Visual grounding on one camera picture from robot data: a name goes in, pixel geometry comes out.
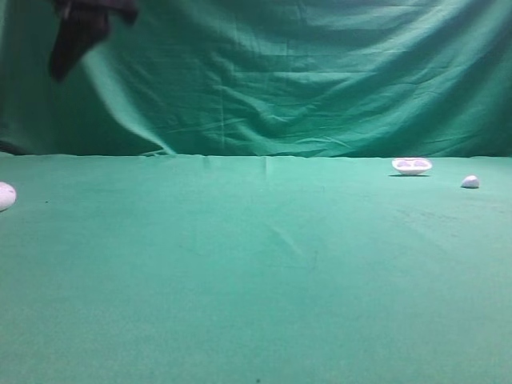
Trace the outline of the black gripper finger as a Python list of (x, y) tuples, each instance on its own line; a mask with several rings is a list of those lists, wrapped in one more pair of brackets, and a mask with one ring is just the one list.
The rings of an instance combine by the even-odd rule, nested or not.
[(110, 15), (132, 26), (138, 6), (131, 0), (52, 1), (59, 18), (57, 36), (50, 54), (49, 72), (63, 80), (79, 60), (110, 35)]

